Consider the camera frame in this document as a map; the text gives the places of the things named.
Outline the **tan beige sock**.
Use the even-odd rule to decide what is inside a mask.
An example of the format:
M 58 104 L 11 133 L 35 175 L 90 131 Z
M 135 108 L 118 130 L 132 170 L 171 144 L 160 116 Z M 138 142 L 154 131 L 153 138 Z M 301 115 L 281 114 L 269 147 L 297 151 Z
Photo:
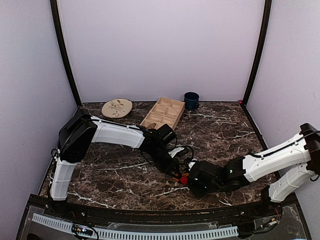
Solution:
M 151 123 L 151 124 L 149 124 L 146 128 L 147 129 L 155 129 L 156 128 L 156 123 L 154 122 L 154 123 Z

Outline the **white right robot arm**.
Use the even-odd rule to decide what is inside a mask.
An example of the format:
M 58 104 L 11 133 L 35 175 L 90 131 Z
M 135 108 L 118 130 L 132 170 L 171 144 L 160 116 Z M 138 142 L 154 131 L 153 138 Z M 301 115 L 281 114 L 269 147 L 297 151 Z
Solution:
M 258 179 L 285 169 L 289 171 L 265 189 L 255 213 L 266 217 L 305 181 L 320 174 L 320 132 L 309 123 L 289 140 L 259 153 L 230 160 L 224 167 L 208 161 L 189 163 L 187 185 L 199 197 L 209 192 L 234 192 Z

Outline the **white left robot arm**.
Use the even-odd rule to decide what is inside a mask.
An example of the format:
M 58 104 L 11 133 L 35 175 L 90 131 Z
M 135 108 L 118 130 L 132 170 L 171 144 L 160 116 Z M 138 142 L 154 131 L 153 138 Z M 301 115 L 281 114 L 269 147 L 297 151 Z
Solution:
M 53 199 L 51 210 L 60 218 L 71 213 L 67 199 L 69 184 L 77 164 L 86 156 L 92 143 L 107 143 L 138 149 L 147 153 L 156 168 L 174 178 L 182 176 L 175 152 L 166 145 L 176 138 L 173 129 L 164 124 L 159 129 L 125 125 L 106 121 L 90 115 L 85 109 L 75 115 L 60 129 L 57 148 L 51 154 L 56 167 L 49 195 Z

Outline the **wooden compartment tray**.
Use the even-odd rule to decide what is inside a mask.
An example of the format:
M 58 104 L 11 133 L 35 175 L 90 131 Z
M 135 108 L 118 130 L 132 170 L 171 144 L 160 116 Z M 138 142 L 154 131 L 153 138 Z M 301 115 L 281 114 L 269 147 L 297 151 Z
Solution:
M 141 122 L 141 126 L 147 127 L 156 123 L 155 129 L 167 124 L 173 130 L 176 128 L 183 112 L 185 103 L 183 101 L 161 97 Z

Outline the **argyle patterned sock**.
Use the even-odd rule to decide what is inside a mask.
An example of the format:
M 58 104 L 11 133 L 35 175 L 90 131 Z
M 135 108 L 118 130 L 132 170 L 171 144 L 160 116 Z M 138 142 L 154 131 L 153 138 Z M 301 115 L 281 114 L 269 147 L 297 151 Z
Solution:
M 188 172 L 183 172 L 180 176 L 178 174 L 175 174 L 173 177 L 173 180 L 177 184 L 181 184 L 184 186 L 188 185 L 188 180 L 189 180 L 189 173 Z

